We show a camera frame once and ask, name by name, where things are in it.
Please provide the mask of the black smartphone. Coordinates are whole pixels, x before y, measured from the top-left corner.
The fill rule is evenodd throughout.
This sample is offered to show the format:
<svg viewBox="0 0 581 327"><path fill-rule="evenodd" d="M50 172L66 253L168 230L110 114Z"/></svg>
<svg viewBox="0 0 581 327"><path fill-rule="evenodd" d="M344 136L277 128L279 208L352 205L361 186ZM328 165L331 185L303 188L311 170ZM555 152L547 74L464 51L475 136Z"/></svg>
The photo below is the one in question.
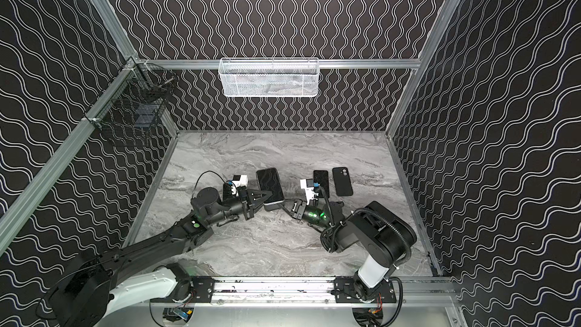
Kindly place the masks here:
<svg viewBox="0 0 581 327"><path fill-rule="evenodd" d="M273 167L257 170L256 177L261 191L272 192L271 197L264 204L264 209L270 212L281 208L285 197L278 170Z"/></svg>

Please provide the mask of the black phone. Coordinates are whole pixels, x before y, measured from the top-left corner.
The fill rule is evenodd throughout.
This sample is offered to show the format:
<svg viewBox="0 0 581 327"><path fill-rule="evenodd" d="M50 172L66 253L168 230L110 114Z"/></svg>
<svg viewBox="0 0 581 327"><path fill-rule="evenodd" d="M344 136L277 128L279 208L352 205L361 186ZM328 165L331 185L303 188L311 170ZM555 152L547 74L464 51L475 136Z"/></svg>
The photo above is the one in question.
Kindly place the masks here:
<svg viewBox="0 0 581 327"><path fill-rule="evenodd" d="M325 190L325 194L330 197L331 192L329 188L329 173L327 170L315 170L313 171L313 180L318 183L321 188Z"/></svg>

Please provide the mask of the black phone case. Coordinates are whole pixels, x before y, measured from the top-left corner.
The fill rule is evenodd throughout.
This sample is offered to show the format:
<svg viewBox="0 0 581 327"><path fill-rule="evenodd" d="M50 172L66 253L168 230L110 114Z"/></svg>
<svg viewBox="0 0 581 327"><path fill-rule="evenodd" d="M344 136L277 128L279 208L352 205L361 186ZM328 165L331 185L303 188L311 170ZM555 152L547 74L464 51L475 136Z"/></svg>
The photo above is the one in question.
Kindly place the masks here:
<svg viewBox="0 0 581 327"><path fill-rule="evenodd" d="M332 169L336 195L339 197L353 196L353 185L350 172L347 167L335 167Z"/></svg>

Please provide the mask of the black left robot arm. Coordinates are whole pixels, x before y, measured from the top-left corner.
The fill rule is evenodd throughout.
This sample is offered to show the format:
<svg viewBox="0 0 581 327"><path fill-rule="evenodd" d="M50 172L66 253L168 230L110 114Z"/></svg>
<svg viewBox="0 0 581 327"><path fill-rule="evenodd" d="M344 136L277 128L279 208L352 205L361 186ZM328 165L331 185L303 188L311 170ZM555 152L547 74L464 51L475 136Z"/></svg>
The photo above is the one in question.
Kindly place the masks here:
<svg viewBox="0 0 581 327"><path fill-rule="evenodd" d="M44 294L35 313L61 326L93 326L113 307L113 291L122 282L170 257L191 251L210 238L212 226L244 216L246 220L272 196L270 191L226 186L226 196L213 187L191 199L192 211L169 229L103 253L83 251Z"/></svg>

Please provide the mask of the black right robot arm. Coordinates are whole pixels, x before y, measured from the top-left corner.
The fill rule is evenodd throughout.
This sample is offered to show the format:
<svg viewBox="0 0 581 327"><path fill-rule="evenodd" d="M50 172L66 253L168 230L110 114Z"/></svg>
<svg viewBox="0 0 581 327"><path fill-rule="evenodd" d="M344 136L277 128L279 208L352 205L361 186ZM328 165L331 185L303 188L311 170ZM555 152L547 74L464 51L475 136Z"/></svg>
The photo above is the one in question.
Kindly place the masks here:
<svg viewBox="0 0 581 327"><path fill-rule="evenodd" d="M294 201L281 209L320 231L319 240L329 253L341 253L359 243L368 253L355 278L365 289L376 289L412 256L418 237L414 229L382 204L372 201L365 207L343 212L341 201Z"/></svg>

